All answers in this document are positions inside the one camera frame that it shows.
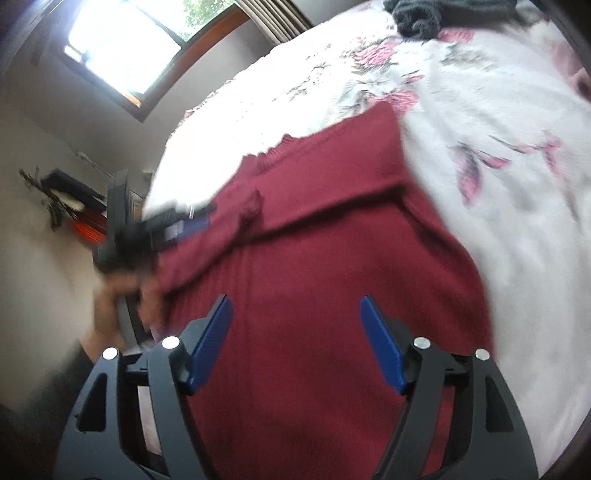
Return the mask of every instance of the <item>blue gripper pad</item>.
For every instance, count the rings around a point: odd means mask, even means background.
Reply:
[[[408,382],[404,378],[404,356],[392,338],[382,313],[374,300],[365,296],[361,299],[361,323],[374,349],[386,383],[403,395]]]
[[[209,321],[188,365],[189,377],[186,385],[191,395],[207,383],[232,323],[232,313],[232,302],[223,295],[218,298],[206,319],[191,322]]]

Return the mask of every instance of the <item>white cloth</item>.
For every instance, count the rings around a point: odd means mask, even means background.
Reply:
[[[591,407],[591,105],[528,31],[402,41],[381,0],[273,49],[179,126],[147,211],[211,198],[245,154],[388,101],[405,157],[488,293],[540,474]]]

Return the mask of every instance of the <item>metal screw head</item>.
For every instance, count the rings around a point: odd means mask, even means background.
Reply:
[[[416,337],[414,339],[413,345],[421,350],[426,350],[431,346],[431,340],[425,337]]]
[[[476,358],[478,360],[482,360],[483,362],[486,362],[490,357],[491,357],[491,355],[488,352],[488,350],[484,350],[483,348],[479,348],[476,351]]]
[[[162,340],[162,346],[166,348],[166,350],[173,350],[178,347],[180,343],[181,340],[175,336],[166,337],[164,340]]]
[[[103,358],[105,360],[113,360],[118,353],[119,351],[114,346],[110,346],[109,348],[106,348],[103,352]]]

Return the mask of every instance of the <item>window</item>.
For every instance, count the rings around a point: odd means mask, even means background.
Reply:
[[[247,18],[233,0],[83,0],[60,48],[71,66],[106,84],[143,121],[200,56]]]

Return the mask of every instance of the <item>red object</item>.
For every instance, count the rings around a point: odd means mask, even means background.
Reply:
[[[382,378],[359,315],[373,295],[440,348],[491,348],[468,253],[409,175],[387,104],[245,157],[210,229],[162,256],[170,332],[220,293],[234,320],[189,399],[224,480],[368,480],[404,399]],[[450,399],[443,404],[449,420]],[[445,421],[431,467],[441,459]]]
[[[93,244],[101,244],[106,242],[107,236],[104,233],[95,230],[90,225],[87,225],[84,222],[80,222],[78,220],[74,220],[74,229],[78,232],[84,240],[87,240]]]

